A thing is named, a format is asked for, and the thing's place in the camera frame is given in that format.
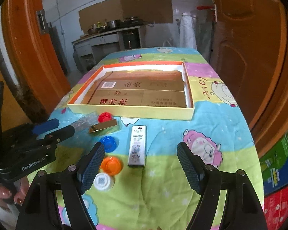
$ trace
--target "red box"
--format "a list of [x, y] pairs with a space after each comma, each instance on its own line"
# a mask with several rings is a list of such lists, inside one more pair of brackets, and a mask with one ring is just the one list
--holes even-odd
[[273, 193], [264, 199], [263, 212], [268, 230], [276, 230], [280, 218], [281, 191]]
[[280, 208], [280, 219], [277, 229], [281, 227], [284, 221], [288, 217], [288, 186], [281, 190], [281, 208]]

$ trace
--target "green box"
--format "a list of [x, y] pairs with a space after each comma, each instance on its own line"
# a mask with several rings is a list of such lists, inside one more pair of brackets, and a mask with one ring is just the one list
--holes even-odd
[[286, 136], [282, 137], [259, 161], [265, 195], [288, 184], [288, 141]]

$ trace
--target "white bottle cap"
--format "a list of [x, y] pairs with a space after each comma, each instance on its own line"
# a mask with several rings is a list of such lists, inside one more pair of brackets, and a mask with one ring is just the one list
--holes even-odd
[[114, 179], [106, 173], [99, 173], [94, 180], [94, 187], [99, 191], [110, 190], [114, 185]]

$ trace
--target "blue bottle cap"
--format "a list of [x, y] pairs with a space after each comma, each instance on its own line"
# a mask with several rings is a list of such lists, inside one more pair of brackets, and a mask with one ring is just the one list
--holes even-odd
[[101, 142], [104, 145], [106, 153], [114, 151], [117, 147], [115, 139], [111, 136], [105, 136], [101, 138], [99, 142]]

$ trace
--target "person's hand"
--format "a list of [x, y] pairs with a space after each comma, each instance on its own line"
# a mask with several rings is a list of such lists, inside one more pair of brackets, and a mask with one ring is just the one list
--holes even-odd
[[[25, 196], [29, 190], [29, 181], [25, 176], [20, 179], [20, 191], [14, 196], [14, 202], [22, 205]], [[2, 199], [8, 199], [12, 195], [11, 191], [9, 191], [6, 187], [0, 185], [0, 206], [3, 208], [7, 208], [7, 204]]]

